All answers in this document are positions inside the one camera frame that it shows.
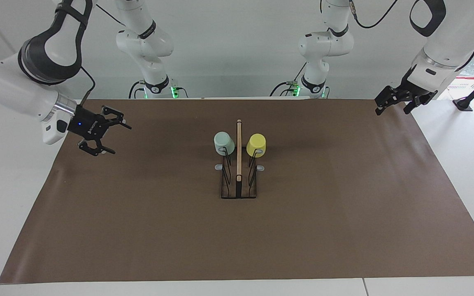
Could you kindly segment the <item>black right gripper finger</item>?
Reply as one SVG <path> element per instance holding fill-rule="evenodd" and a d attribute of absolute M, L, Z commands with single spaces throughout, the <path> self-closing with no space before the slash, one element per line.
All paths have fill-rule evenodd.
<path fill-rule="evenodd" d="M 102 106 L 101 117 L 103 118 L 101 122 L 101 130 L 105 131 L 111 126 L 115 125 L 121 125 L 129 130 L 132 129 L 132 126 L 126 123 L 126 120 L 124 119 L 124 113 L 112 107 L 105 105 Z"/>
<path fill-rule="evenodd" d="M 84 152 L 94 157 L 97 157 L 99 154 L 105 154 L 105 153 L 116 154 L 115 150 L 108 148 L 106 146 L 103 146 L 103 144 L 101 143 L 101 140 L 94 140 L 94 142 L 95 142 L 95 147 L 92 148 L 87 144 L 87 140 L 82 139 L 78 143 L 78 147 L 79 149 L 83 150 Z"/>

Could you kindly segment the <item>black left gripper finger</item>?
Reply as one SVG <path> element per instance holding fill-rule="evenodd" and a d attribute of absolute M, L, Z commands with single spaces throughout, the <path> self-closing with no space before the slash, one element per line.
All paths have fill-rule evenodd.
<path fill-rule="evenodd" d="M 415 108 L 422 105 L 420 97 L 414 97 L 410 102 L 406 103 L 403 108 L 404 114 L 410 114 Z"/>
<path fill-rule="evenodd" d="M 374 99 L 376 103 L 375 113 L 380 116 L 385 109 L 400 102 L 400 90 L 386 86 Z"/>

